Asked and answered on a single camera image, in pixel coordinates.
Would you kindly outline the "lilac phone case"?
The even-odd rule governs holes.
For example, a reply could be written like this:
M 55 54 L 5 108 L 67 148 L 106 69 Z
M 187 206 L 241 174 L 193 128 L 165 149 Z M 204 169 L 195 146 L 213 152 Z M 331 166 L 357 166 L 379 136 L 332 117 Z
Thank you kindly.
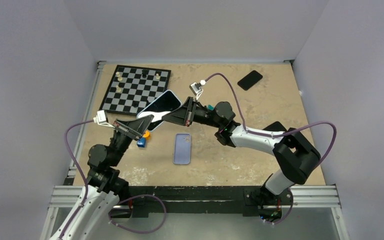
M 188 165 L 191 161 L 191 135 L 177 133 L 174 138 L 173 163 L 175 165 Z

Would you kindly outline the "black phone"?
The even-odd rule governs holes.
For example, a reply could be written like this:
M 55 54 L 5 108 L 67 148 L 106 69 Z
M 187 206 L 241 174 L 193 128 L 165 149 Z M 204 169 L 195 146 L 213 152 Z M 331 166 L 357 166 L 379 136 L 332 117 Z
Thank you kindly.
M 261 73 L 259 73 L 256 70 L 252 70 L 246 76 L 244 76 L 241 80 L 239 80 L 237 82 L 237 85 L 244 91 L 248 91 L 255 84 L 257 84 L 262 78 L 263 78 L 263 75 Z

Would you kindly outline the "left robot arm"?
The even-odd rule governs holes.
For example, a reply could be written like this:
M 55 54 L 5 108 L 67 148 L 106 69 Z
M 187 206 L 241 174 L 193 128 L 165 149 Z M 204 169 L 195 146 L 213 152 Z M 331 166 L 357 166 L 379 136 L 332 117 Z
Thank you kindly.
M 74 206 L 52 240 L 89 240 L 99 222 L 116 204 L 126 203 L 130 197 L 129 183 L 120 178 L 115 167 L 132 141 L 138 141 L 153 120 L 152 115 L 135 120 L 107 120 L 95 117 L 94 122 L 109 127 L 113 136 L 108 145 L 96 144 L 88 151 L 87 174 L 82 173 L 84 186 Z

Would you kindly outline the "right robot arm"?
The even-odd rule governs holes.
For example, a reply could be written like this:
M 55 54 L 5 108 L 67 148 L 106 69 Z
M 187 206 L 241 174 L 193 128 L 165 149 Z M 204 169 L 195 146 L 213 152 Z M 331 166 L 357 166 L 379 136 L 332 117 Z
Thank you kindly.
M 236 114 L 227 101 L 221 101 L 208 109 L 192 97 L 179 108 L 162 116 L 162 120 L 180 126 L 193 123 L 217 129 L 216 139 L 233 148 L 249 148 L 273 155 L 280 169 L 263 184 L 260 196 L 268 204 L 280 198 L 289 187 L 304 184 L 321 161 L 321 155 L 308 139 L 295 128 L 286 129 L 276 121 L 258 130 L 245 129 L 234 120 Z

